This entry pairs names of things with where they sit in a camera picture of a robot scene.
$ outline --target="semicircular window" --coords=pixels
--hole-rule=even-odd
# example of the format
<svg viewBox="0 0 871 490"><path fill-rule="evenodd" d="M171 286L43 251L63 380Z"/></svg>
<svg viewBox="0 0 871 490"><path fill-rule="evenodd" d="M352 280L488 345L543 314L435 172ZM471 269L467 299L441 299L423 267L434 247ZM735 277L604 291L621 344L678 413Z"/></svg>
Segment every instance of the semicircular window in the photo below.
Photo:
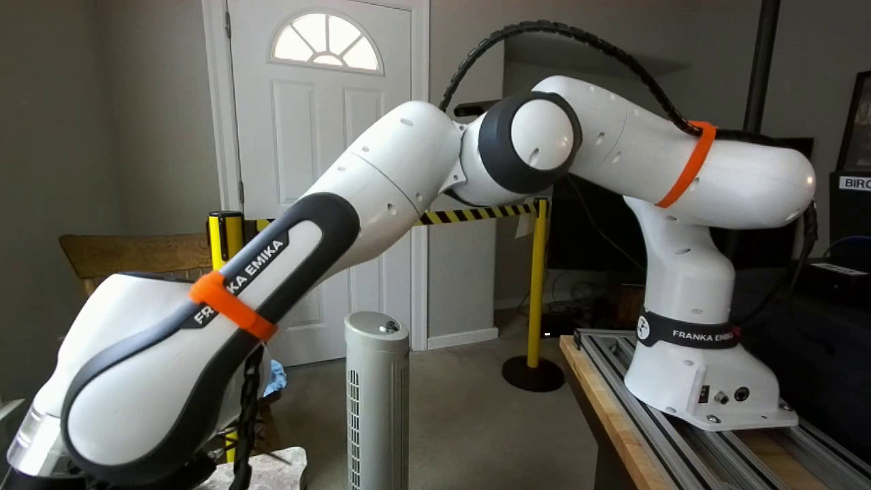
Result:
<svg viewBox="0 0 871 490"><path fill-rule="evenodd" d="M273 44L273 59L381 73L373 40L355 22L321 11L291 18Z"/></svg>

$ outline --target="door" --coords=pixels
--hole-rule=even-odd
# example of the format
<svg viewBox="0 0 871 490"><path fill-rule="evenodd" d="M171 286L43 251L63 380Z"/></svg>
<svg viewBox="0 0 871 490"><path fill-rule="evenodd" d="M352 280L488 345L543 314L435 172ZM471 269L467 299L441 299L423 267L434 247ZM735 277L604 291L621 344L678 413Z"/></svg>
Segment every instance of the door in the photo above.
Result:
<svg viewBox="0 0 871 490"><path fill-rule="evenodd" d="M412 7L356 0L231 0L231 70L248 218L291 203L370 122L412 97ZM412 326L412 239L337 273L284 322L284 364L344 356L344 315Z"/></svg>

